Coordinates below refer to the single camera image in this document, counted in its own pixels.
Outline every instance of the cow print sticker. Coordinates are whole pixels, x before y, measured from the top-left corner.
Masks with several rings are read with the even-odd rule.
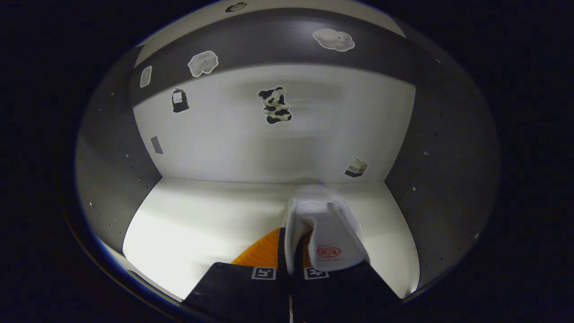
[[[269,124],[276,124],[281,121],[290,121],[293,115],[289,111],[291,105],[285,102],[285,88],[278,86],[271,90],[259,91],[259,99],[265,107],[263,113],[267,115]]]

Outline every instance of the red logo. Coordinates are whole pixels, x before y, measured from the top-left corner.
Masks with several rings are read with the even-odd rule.
[[[318,245],[317,255],[321,257],[334,258],[341,254],[341,249],[337,247],[331,247],[330,245]]]

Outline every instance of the sticker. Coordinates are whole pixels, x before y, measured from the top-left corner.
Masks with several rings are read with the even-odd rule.
[[[173,103],[181,103],[181,101],[182,101],[182,100],[181,100],[181,93],[180,93],[180,92],[174,93],[174,94],[172,95],[172,102],[173,102]]]
[[[329,273],[326,271],[318,271],[313,267],[308,267],[303,269],[303,273],[305,274],[305,280],[310,279],[321,279],[321,278],[329,278]]]
[[[178,113],[189,109],[187,104],[187,95],[182,89],[176,88],[172,93],[172,107],[173,112]]]
[[[191,58],[187,66],[194,78],[198,78],[202,73],[209,74],[219,65],[218,57],[213,51],[205,51]]]
[[[278,86],[271,90],[259,91],[259,99],[265,107],[263,113],[267,115],[267,123],[276,124],[281,121],[290,121],[293,117],[289,102],[285,102],[285,87]]]
[[[275,268],[254,267],[251,279],[275,280]]]
[[[346,52],[355,47],[355,42],[351,35],[329,28],[316,30],[313,33],[313,38],[324,48],[334,49],[339,52]]]
[[[159,153],[160,155],[164,154],[163,149],[161,149],[160,140],[157,138],[157,136],[152,138],[152,146],[156,153]]]
[[[341,249],[330,245],[317,245],[317,256],[335,258],[341,254]]]
[[[345,171],[345,175],[350,176],[350,177],[359,177],[361,175],[363,175],[364,171],[367,169],[367,162],[357,158],[357,157],[353,157],[353,161],[349,164],[349,166],[347,167],[347,170]]]
[[[225,12],[240,11],[241,9],[245,8],[246,6],[247,6],[247,4],[245,2],[238,2],[237,4],[234,4],[232,6],[227,7],[227,9],[225,9]]]
[[[139,77],[139,87],[147,86],[152,79],[152,67],[148,66],[143,69],[142,75]]]

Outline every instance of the white floor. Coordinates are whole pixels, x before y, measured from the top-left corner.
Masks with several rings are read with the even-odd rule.
[[[185,298],[214,262],[233,261],[279,228],[297,184],[162,178],[136,212],[123,253],[159,286]],[[371,265],[403,298],[417,288],[419,263],[409,227],[384,183],[331,184],[363,228]]]

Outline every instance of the cow sticker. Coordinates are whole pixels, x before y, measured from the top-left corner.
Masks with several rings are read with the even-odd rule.
[[[259,91],[259,99],[265,107],[263,113],[267,115],[267,123],[273,125],[281,121],[290,121],[293,115],[289,111],[291,105],[285,102],[285,87],[278,86],[271,90]]]
[[[353,157],[353,160],[351,161],[351,163],[347,167],[347,170],[345,171],[345,175],[350,177],[359,177],[363,175],[366,169],[367,169],[366,161],[357,157]]]
[[[238,2],[232,6],[227,7],[227,9],[225,9],[225,12],[230,13],[230,12],[240,11],[241,9],[245,8],[246,6],[247,6],[247,4],[245,2]]]
[[[334,49],[339,52],[346,52],[355,47],[351,35],[337,30],[323,28],[313,33],[313,38],[326,49]]]
[[[172,93],[172,108],[173,112],[179,113],[189,109],[187,104],[187,95],[182,89],[176,87],[175,91]]]
[[[151,79],[152,79],[152,67],[148,66],[143,69],[142,75],[139,77],[139,87],[147,86],[151,81]]]
[[[213,51],[205,51],[191,58],[187,66],[194,78],[201,74],[209,74],[219,65],[218,57]]]

